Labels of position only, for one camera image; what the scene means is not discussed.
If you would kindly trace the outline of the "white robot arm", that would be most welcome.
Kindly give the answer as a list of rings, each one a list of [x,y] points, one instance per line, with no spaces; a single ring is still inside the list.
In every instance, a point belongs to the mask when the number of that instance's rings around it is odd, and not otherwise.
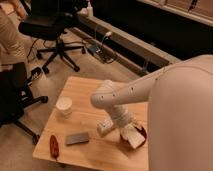
[[[129,122],[126,104],[148,104],[149,171],[213,171],[213,55],[161,68],[118,87],[104,81],[91,95],[113,122]]]

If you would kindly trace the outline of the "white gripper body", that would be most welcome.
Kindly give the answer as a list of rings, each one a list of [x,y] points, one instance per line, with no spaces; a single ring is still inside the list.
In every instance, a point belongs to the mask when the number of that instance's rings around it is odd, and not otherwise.
[[[123,128],[132,122],[131,112],[123,105],[114,106],[109,110],[109,115],[118,128]]]

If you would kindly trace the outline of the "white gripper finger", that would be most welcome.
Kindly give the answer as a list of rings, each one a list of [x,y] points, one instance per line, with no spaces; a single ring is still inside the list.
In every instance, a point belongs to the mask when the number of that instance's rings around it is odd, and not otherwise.
[[[135,132],[135,127],[132,125],[127,125],[124,129],[124,134],[126,137],[132,136]]]

